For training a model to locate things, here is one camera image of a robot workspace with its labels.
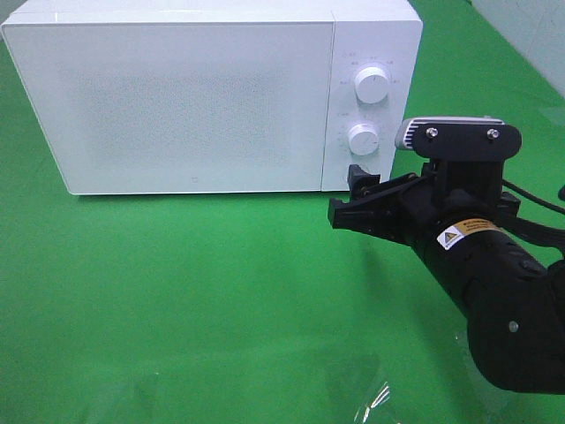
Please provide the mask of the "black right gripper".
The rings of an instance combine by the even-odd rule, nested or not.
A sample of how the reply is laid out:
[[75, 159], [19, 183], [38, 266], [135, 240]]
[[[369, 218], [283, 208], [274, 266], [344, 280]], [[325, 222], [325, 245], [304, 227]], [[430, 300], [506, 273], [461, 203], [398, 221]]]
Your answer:
[[383, 182], [352, 165], [350, 198], [330, 200], [328, 220], [335, 229], [412, 247], [453, 247], [484, 231], [520, 235], [520, 202], [502, 190], [501, 162], [521, 146], [512, 125], [421, 125], [412, 148], [433, 159], [421, 173]]

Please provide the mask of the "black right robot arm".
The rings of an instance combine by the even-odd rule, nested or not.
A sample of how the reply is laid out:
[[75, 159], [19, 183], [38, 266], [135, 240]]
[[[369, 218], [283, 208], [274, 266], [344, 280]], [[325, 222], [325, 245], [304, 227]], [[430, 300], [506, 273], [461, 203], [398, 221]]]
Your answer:
[[564, 263], [523, 248], [564, 247], [564, 233], [521, 218], [525, 191], [504, 180], [521, 133], [498, 119], [417, 117], [395, 140], [425, 158], [389, 181], [349, 167], [348, 201], [333, 199], [335, 229], [410, 246], [467, 321], [479, 372], [494, 386], [564, 391]]

